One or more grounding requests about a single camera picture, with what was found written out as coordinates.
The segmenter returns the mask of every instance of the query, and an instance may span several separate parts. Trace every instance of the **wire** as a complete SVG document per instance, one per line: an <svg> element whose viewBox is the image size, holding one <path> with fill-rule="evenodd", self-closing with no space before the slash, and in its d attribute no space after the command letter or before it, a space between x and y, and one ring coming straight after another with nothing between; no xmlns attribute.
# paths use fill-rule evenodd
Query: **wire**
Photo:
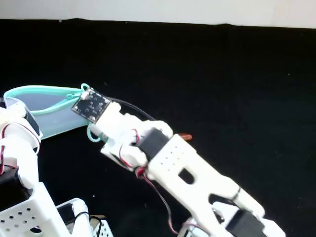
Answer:
<svg viewBox="0 0 316 237"><path fill-rule="evenodd" d="M123 159L122 155L120 154L120 152L121 152L121 150L122 150L122 147L123 147L123 145L121 145L121 147L120 147L120 149L119 149L119 152L118 152L119 158L121 159L121 161L122 161L127 167L133 168L133 166L130 165L129 163L127 163L127 162Z"/></svg>
<svg viewBox="0 0 316 237"><path fill-rule="evenodd" d="M124 100L120 100L120 99L117 99L117 98L112 98L112 97L107 97L108 99L114 101L114 102L117 102L117 103L120 103L126 107L129 107L135 111L137 111L138 113L140 113L141 115L143 115L145 118L147 118L148 120L150 121L156 121L156 119L154 117L152 117L151 115L149 115L148 113L146 113L145 111L143 111L142 109L138 108L137 106L129 103L129 102L126 102Z"/></svg>
<svg viewBox="0 0 316 237"><path fill-rule="evenodd" d="M161 193L159 192L157 187L147 178L147 176L145 175L145 171L146 171L145 167L137 168L136 171L135 171L136 177L139 178L139 179L143 178L146 181L146 183L148 183L153 188L153 190L158 194L158 196L162 200L162 202L165 205L165 207L167 209L167 212L168 212L168 226L169 226L171 232L174 233L175 235L177 235L178 232L176 230L174 230L174 228L172 226L172 219L171 219L172 213L171 213L170 206L167 203L167 201L164 199L164 197L161 195Z"/></svg>
<svg viewBox="0 0 316 237"><path fill-rule="evenodd" d="M139 143L140 141L140 136L138 134L138 131L137 129L133 128L132 130L134 130L136 132L136 144ZM121 155L121 150L123 148L123 145L121 145L120 149L119 149L119 152L118 152L118 156L119 156L119 159L125 164L125 166L129 167L129 168L134 168L131 164L129 164L127 161L124 160L124 158L122 157Z"/></svg>
<svg viewBox="0 0 316 237"><path fill-rule="evenodd" d="M195 228L200 229L201 231L203 231L204 233L206 233L208 236L210 236L209 232L207 232L205 229L203 229L201 226L199 226L199 225L197 225L197 224L185 222L185 223L183 223L183 227L185 227L185 226L188 226L188 227L193 226L193 227L195 227Z"/></svg>
<svg viewBox="0 0 316 237"><path fill-rule="evenodd" d="M138 134L138 131L135 128L133 128L132 130L134 130L136 132L136 144L138 144L140 141L140 136Z"/></svg>
<svg viewBox="0 0 316 237"><path fill-rule="evenodd" d="M78 217L80 217L81 215L83 215L83 214L89 215L89 221L91 221L91 219L95 219L95 220L98 220L98 221L99 221L99 229L98 229L98 234L97 234L97 237L99 237L99 236L100 236L100 233L101 233L102 220L103 220L103 219L100 219L99 217L96 217L96 216L91 216L88 212L83 211L83 212L80 212L77 216L75 216L73 222L75 222L76 219L77 219Z"/></svg>
<svg viewBox="0 0 316 237"><path fill-rule="evenodd" d="M97 237L99 237L100 233L101 233L101 228L102 228L102 220L96 216L90 216L89 221L91 221L91 219L95 219L95 220L99 221L99 230L98 230L98 234L97 234Z"/></svg>
<svg viewBox="0 0 316 237"><path fill-rule="evenodd" d="M3 172L4 172L4 157L3 157L3 151L4 151L4 146L1 146L1 148L0 148L0 159L1 159L0 175L2 175Z"/></svg>

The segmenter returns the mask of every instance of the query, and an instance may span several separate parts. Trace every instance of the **mounting hole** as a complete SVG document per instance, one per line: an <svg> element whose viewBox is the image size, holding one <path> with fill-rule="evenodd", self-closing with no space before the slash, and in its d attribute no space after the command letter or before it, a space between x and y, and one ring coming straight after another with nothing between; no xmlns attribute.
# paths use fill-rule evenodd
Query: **mounting hole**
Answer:
<svg viewBox="0 0 316 237"><path fill-rule="evenodd" d="M40 228L36 228L36 227L31 228L31 229L30 229L30 231L31 231L31 232L33 232L33 233L35 233L35 234L39 234L39 233L41 233Z"/></svg>
<svg viewBox="0 0 316 237"><path fill-rule="evenodd" d="M194 183L194 176L186 168L183 168L181 170L181 172L179 173L179 177L187 184Z"/></svg>

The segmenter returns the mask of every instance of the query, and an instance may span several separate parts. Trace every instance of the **black wire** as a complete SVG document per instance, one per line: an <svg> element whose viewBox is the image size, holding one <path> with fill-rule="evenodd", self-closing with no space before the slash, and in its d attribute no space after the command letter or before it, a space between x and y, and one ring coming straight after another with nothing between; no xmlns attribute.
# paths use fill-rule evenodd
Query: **black wire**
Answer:
<svg viewBox="0 0 316 237"><path fill-rule="evenodd" d="M76 219L77 219L78 217L80 217L81 215L83 215L83 214L88 214L88 215L89 215L89 212L86 212L86 211L82 211L82 212L80 212L77 216L75 216L75 218L74 218L73 222L75 222L75 221L76 221Z"/></svg>
<svg viewBox="0 0 316 237"><path fill-rule="evenodd" d="M83 211L83 212L80 212L77 216L75 216L75 218L74 218L74 220L73 220L73 223L75 223L76 219L77 219L78 217L80 217L81 215L83 215L83 214L88 214L88 215L89 215L89 221L91 221L91 219L96 219L96 220L99 221L99 230L98 230L98 235L97 235L97 237L99 237L99 236L100 236L100 233L101 233L101 228L102 228L102 220L101 220L99 217L90 216L90 214L89 214L88 212Z"/></svg>
<svg viewBox="0 0 316 237"><path fill-rule="evenodd" d="M89 220L91 221L91 219L95 219L99 221L99 230L98 230L98 235L97 237L100 237L100 233L101 233L101 228L102 228L102 221L99 217L96 216L90 216Z"/></svg>
<svg viewBox="0 0 316 237"><path fill-rule="evenodd" d="M111 98L111 97L108 97L108 98L110 100L114 101L114 102L120 103L122 105L125 105L125 106L137 111L138 113L142 114L144 117L146 117L150 121L155 121L156 120L154 117L152 117L151 115L149 115L148 113L146 113L142 109L138 108L136 105L133 105L133 104L127 102L127 101L120 100L120 99L117 99L117 98Z"/></svg>

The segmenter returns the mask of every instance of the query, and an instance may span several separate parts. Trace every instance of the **mint green plastic loop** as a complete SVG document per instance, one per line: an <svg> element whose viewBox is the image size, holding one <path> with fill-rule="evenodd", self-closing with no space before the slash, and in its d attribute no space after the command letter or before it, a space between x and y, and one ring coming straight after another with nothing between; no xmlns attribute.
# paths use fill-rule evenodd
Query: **mint green plastic loop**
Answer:
<svg viewBox="0 0 316 237"><path fill-rule="evenodd" d="M7 106L22 101L30 109L42 139L88 125L88 121L71 111L81 93L89 88L83 83L80 88L46 85L27 85L7 91L3 97Z"/></svg>

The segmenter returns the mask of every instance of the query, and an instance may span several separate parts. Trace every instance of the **white plastic bracket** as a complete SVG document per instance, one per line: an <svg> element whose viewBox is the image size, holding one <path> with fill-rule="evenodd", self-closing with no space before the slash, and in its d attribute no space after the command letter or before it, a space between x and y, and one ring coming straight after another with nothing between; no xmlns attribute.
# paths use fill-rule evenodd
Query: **white plastic bracket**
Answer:
<svg viewBox="0 0 316 237"><path fill-rule="evenodd" d="M194 177L192 184L179 177L186 169ZM232 237L221 226L208 198L211 194L232 200L237 206L263 217L263 207L232 179L221 175L195 149L175 134L150 161L148 177L156 180L187 208L198 224L214 237Z"/></svg>

